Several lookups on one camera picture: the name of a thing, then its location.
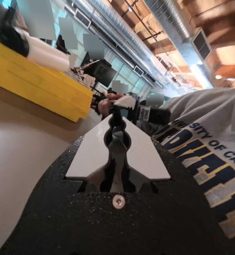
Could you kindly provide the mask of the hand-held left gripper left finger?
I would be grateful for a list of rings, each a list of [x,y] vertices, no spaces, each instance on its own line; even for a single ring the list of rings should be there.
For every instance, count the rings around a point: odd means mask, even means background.
[[[105,179],[105,167],[109,162],[109,149],[105,144],[105,136],[110,130],[110,114],[97,126],[88,131],[75,154],[65,175],[68,180],[91,182],[100,187]]]

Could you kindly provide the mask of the black wall screen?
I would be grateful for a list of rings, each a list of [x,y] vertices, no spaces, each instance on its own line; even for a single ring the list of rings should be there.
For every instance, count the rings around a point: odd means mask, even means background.
[[[83,70],[84,75],[89,75],[95,78],[95,84],[101,83],[103,86],[109,87],[117,72],[105,59],[101,59],[98,62],[93,63],[95,61],[96,60],[90,60],[89,52],[87,52],[81,64],[82,67],[89,64],[89,66]]]

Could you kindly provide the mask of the yellow plastic bin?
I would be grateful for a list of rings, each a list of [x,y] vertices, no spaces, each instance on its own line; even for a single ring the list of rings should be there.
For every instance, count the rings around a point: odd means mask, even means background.
[[[39,66],[1,43],[0,87],[73,122],[86,118],[93,97],[74,79]]]

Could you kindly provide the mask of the white roll with black end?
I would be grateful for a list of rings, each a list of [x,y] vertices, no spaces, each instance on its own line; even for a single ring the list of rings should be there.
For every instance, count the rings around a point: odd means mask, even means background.
[[[0,43],[37,65],[63,73],[74,68],[78,58],[76,54],[63,53],[42,40],[31,37],[19,27],[0,28]]]

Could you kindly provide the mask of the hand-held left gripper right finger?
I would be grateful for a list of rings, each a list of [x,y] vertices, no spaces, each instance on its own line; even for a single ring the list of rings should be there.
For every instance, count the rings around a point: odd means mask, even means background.
[[[129,137],[129,148],[126,161],[129,167],[129,181],[135,187],[142,187],[145,183],[153,181],[170,180],[159,153],[150,136],[123,117],[125,123],[124,133]]]

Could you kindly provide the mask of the person's right forearm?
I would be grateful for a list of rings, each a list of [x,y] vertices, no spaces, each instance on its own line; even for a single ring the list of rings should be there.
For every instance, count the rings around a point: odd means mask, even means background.
[[[160,109],[170,111],[171,127],[215,136],[231,132],[234,102],[235,88],[212,88],[171,98]]]

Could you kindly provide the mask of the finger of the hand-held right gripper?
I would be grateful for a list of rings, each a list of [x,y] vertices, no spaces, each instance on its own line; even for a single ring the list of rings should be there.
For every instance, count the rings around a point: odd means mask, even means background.
[[[111,100],[112,107],[110,111],[118,111],[118,110],[135,110],[137,100],[132,96],[122,96],[119,99]]]

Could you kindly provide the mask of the grey printed sweatshirt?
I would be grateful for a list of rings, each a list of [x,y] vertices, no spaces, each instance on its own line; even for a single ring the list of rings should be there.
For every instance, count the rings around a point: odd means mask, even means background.
[[[235,243],[235,140],[209,132],[201,122],[176,119],[153,135],[193,175],[215,211],[225,235]]]

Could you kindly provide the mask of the large silver ventilation duct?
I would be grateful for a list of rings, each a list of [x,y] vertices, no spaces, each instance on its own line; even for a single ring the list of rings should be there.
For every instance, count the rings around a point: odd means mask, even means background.
[[[146,0],[144,2],[170,40],[183,42],[191,39],[193,30],[177,1]]]

